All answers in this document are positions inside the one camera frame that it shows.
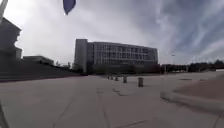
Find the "lamp post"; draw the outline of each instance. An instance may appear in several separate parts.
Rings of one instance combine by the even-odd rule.
[[[2,0],[2,3],[0,5],[0,24],[2,22],[3,14],[4,14],[7,3],[8,3],[8,0]]]

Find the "concrete pavement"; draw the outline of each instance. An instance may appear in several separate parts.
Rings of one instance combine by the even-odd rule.
[[[97,76],[2,83],[0,99],[10,128],[221,128],[222,118],[159,95],[217,75],[144,76],[145,88],[136,87],[137,77],[127,84]]]

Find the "building facade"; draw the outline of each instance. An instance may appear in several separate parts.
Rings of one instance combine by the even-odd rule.
[[[158,64],[158,52],[155,48],[143,46],[77,39],[75,63],[80,65],[84,72],[94,66],[146,67]]]

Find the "cloud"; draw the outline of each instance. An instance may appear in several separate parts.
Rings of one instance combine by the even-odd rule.
[[[24,55],[72,62],[75,39],[88,38],[156,47],[160,63],[189,63],[224,55],[223,7],[223,0],[77,0],[65,16],[62,0],[10,0],[5,15],[23,29],[16,45]]]

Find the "steps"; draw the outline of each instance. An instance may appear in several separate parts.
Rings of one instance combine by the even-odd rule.
[[[0,60],[0,82],[63,78],[72,76],[78,76],[78,74],[27,60]]]

